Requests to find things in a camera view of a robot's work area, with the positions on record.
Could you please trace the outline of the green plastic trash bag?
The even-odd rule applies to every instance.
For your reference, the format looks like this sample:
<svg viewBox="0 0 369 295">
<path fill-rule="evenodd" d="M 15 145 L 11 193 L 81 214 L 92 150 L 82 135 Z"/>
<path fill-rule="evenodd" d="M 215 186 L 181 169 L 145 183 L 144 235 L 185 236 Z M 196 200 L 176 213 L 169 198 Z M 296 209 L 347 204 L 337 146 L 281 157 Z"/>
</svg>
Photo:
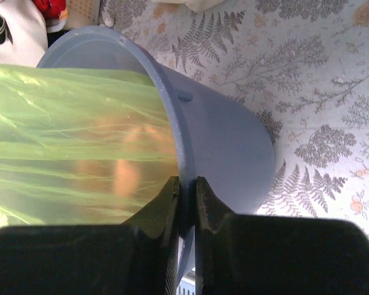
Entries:
<svg viewBox="0 0 369 295">
<path fill-rule="evenodd" d="M 0 65 L 0 227 L 120 223 L 152 200 L 78 186 L 79 160 L 164 160 L 83 137 L 97 119 L 128 116 L 171 130 L 146 74 Z"/>
</svg>

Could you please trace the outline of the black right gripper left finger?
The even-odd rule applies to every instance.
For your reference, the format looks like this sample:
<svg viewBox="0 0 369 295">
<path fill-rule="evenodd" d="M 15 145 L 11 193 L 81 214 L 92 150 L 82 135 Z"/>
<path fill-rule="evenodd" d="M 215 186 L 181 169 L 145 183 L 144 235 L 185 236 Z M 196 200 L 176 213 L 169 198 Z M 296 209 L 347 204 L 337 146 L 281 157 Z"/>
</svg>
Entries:
<svg viewBox="0 0 369 295">
<path fill-rule="evenodd" d="M 129 218 L 132 242 L 126 294 L 175 294 L 180 182 L 172 176 L 161 191 Z"/>
</svg>

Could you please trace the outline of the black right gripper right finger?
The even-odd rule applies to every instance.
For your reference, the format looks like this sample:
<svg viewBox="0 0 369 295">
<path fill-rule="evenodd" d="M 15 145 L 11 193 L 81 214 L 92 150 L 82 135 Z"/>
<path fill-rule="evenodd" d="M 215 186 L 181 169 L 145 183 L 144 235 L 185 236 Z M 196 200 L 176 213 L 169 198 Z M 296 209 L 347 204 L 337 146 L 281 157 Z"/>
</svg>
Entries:
<svg viewBox="0 0 369 295">
<path fill-rule="evenodd" d="M 204 177 L 196 180 L 196 293 L 236 294 L 232 219 L 234 212 Z"/>
</svg>

